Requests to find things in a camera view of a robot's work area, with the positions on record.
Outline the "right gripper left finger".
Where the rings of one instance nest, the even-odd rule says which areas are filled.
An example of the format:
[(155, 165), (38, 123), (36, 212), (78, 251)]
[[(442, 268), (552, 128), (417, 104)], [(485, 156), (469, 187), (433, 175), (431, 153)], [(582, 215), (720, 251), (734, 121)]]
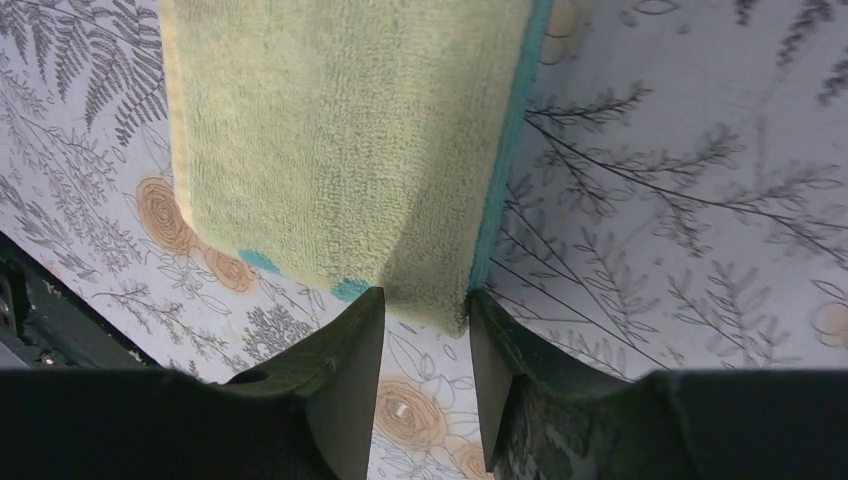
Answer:
[(363, 479), (385, 332), (365, 290), (223, 384), (172, 369), (1, 374), (5, 479)]

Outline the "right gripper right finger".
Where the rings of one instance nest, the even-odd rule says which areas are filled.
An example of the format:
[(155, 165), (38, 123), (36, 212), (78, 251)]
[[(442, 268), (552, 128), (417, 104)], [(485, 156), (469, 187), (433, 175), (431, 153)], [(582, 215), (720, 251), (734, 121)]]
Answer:
[(498, 479), (843, 479), (843, 370), (656, 370), (566, 354), (487, 292), (467, 300), (486, 469)]

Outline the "yellow teal patterned towel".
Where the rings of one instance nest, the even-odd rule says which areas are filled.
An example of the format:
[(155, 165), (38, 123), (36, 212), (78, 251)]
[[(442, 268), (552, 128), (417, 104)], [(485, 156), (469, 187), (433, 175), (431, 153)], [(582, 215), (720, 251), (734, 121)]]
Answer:
[(174, 190), (208, 245), (453, 337), (488, 274), (547, 1), (163, 1)]

